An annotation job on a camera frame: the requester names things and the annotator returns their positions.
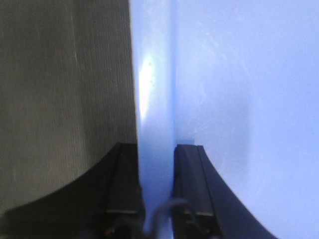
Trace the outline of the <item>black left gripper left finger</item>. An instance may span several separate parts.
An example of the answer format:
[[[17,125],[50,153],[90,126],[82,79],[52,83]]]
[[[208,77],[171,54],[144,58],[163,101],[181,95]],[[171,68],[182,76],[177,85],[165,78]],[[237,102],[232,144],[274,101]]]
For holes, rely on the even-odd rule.
[[[131,226],[145,210],[138,173],[137,146],[117,143],[92,168],[61,189],[6,211],[3,239],[136,239]]]

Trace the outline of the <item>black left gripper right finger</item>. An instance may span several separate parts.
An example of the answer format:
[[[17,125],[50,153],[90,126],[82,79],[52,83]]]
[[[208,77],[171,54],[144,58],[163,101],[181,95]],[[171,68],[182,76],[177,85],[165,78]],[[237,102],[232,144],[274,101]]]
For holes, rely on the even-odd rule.
[[[228,187],[203,146],[175,148],[173,197],[188,202],[172,214],[176,239],[275,238]]]

